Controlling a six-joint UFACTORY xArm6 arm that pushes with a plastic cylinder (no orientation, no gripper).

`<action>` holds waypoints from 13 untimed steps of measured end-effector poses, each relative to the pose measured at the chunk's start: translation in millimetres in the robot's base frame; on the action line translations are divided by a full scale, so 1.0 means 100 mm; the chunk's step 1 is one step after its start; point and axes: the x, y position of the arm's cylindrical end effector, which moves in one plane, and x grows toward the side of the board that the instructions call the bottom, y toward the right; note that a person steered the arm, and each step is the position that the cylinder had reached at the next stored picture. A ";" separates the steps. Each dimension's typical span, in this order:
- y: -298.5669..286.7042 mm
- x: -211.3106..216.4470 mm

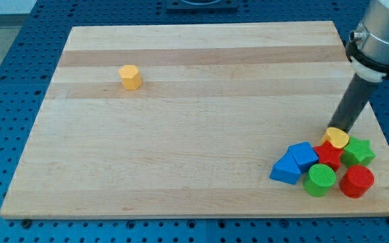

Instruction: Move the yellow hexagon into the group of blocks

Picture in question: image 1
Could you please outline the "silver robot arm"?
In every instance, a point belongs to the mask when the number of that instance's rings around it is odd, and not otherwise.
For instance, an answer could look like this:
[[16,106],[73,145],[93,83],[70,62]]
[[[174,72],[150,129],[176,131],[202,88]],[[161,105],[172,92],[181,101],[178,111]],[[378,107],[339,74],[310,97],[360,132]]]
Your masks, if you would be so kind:
[[346,56],[356,75],[379,83],[389,80],[389,0],[371,0],[349,34]]

